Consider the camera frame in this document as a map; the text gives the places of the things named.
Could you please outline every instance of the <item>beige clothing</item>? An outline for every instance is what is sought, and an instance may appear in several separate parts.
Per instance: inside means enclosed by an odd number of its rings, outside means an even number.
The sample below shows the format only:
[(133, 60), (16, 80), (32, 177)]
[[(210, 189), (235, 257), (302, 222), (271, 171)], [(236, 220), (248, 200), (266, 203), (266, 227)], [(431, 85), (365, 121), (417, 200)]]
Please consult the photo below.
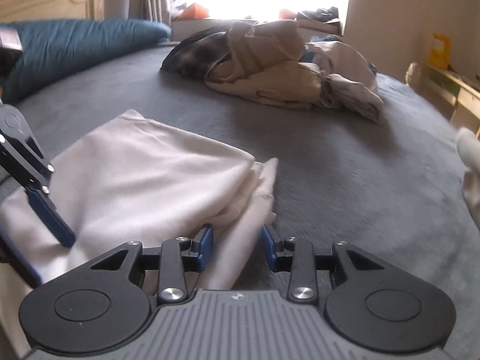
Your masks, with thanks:
[(309, 43), (314, 63), (301, 63), (305, 45), (298, 24), (279, 20), (235, 22), (227, 43), (231, 59), (214, 66), (205, 80), (216, 91), (290, 109), (345, 106), (374, 122), (382, 119), (375, 75), (342, 42)]

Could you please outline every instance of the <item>orange object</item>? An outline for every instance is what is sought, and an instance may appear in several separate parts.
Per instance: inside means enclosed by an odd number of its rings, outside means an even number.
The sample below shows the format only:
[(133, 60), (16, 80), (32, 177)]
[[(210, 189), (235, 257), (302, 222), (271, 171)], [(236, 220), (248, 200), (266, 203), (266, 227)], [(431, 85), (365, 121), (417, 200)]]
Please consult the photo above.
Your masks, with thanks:
[(200, 4), (193, 3), (187, 7), (178, 17), (179, 19), (205, 19), (210, 16), (208, 9)]
[(296, 17), (297, 17), (297, 13), (290, 9), (280, 9), (278, 11), (278, 18), (281, 20), (287, 20), (287, 19), (293, 20)]
[(438, 69), (447, 69), (450, 64), (452, 41), (448, 36), (433, 34), (433, 45), (430, 49), (428, 63)]

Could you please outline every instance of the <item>wall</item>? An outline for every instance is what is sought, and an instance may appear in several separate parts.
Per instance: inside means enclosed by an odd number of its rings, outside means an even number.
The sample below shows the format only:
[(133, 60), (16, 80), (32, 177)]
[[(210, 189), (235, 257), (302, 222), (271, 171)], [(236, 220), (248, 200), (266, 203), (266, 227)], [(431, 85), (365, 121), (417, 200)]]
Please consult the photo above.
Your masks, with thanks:
[(480, 76), (480, 0), (477, 0), (477, 12), (475, 17), (474, 59), (476, 74)]
[(452, 38), (451, 65), (474, 76), (478, 5), (479, 0), (350, 0), (344, 40), (380, 72), (403, 80), (410, 62), (425, 63), (431, 34), (441, 32)]

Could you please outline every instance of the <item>gray ribbed plate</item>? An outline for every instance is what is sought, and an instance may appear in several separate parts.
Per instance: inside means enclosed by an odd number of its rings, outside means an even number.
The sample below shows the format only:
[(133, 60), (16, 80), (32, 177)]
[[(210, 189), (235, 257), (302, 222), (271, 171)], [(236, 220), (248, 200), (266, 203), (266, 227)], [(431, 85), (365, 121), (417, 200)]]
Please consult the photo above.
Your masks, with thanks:
[[(34, 350), (28, 360), (63, 357)], [(398, 360), (336, 334), (313, 306), (277, 291), (199, 290), (188, 303), (161, 308), (129, 344), (88, 360)], [(440, 349), (411, 360), (449, 360)]]

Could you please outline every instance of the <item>round black disc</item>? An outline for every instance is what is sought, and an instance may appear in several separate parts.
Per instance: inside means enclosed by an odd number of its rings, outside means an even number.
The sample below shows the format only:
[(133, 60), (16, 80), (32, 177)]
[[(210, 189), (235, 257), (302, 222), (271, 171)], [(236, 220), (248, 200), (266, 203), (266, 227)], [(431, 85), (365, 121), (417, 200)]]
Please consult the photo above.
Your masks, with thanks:
[(143, 327), (149, 315), (150, 303), (141, 288), (102, 270), (47, 283), (31, 292), (19, 311), (31, 345), (70, 354), (121, 344)]
[(435, 286), (402, 273), (358, 271), (327, 298), (326, 320), (347, 340), (379, 352), (443, 346), (455, 324), (452, 301)]

